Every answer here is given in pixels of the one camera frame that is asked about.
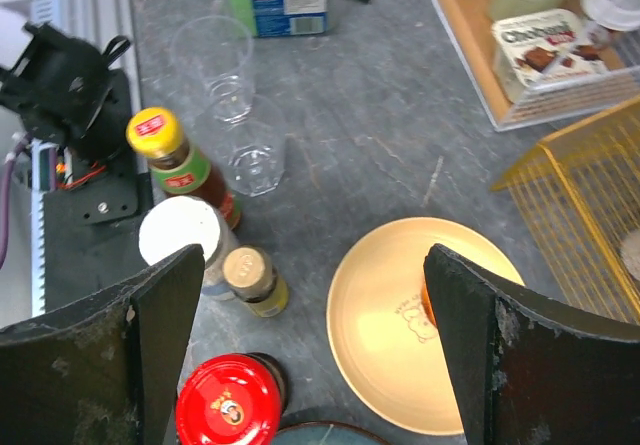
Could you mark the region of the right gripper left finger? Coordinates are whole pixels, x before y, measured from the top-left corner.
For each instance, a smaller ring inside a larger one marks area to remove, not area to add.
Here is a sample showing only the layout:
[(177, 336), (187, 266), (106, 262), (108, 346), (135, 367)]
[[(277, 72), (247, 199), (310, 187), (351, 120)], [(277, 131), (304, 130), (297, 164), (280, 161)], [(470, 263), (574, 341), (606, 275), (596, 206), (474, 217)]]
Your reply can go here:
[(4, 444), (161, 444), (204, 272), (188, 245), (1, 331)]

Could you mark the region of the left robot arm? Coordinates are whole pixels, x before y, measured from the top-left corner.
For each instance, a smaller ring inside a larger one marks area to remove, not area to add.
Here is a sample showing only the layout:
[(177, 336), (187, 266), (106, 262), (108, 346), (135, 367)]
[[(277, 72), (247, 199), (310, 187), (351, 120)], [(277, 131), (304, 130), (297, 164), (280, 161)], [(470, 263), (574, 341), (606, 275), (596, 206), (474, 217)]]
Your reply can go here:
[(1, 69), (1, 106), (18, 114), (32, 137), (70, 149), (88, 163), (127, 147), (129, 83), (112, 65), (132, 45), (124, 35), (104, 50), (46, 24), (26, 22), (31, 40), (11, 68)]

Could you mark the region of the tall clear jar silver lid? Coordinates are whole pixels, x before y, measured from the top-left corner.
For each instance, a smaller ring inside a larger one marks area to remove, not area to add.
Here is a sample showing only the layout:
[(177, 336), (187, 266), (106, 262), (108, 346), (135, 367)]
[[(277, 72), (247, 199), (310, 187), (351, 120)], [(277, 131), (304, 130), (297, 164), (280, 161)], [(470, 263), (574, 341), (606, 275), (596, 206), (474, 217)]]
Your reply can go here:
[(629, 274), (640, 280), (640, 230), (630, 232), (621, 242), (620, 256)]

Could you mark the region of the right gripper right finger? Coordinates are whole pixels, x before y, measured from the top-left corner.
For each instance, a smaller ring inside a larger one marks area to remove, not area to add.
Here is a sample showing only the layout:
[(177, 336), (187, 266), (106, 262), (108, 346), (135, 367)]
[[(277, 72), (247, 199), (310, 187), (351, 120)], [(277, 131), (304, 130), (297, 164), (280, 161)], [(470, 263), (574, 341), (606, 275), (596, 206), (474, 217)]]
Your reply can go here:
[(436, 244), (427, 293), (470, 444), (636, 444), (639, 328)]

